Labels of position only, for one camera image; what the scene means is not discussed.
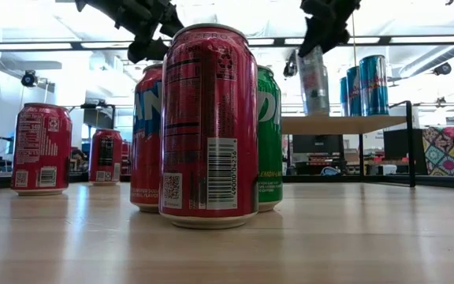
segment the colorful blanket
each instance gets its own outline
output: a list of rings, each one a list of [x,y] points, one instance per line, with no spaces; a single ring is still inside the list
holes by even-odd
[[[424,129],[423,149],[430,175],[454,176],[454,127]]]

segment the green soda can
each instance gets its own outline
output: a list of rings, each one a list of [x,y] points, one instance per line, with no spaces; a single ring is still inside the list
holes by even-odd
[[[273,71],[259,65],[259,212],[273,210],[283,199],[281,91]]]

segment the desk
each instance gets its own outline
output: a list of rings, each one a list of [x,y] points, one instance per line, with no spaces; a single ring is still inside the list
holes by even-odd
[[[0,189],[0,283],[454,283],[454,189],[285,185],[231,230],[176,228],[128,184]]]

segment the red soda can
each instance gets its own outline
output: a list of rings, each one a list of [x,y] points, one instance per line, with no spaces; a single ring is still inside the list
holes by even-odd
[[[24,104],[17,116],[11,189],[23,196],[68,188],[72,126],[64,107]]]
[[[164,59],[159,211],[176,226],[220,229],[258,211],[257,65],[219,24],[181,29]]]
[[[113,129],[96,129],[91,143],[88,180],[93,185],[115,185],[120,181],[122,136]]]
[[[141,211],[158,211],[161,150],[162,64],[143,70],[134,95],[131,203]]]

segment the silver can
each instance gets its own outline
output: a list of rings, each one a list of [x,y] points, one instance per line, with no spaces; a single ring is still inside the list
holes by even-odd
[[[304,113],[308,116],[329,115],[329,80],[322,48],[317,46],[303,58],[296,54],[296,58]]]

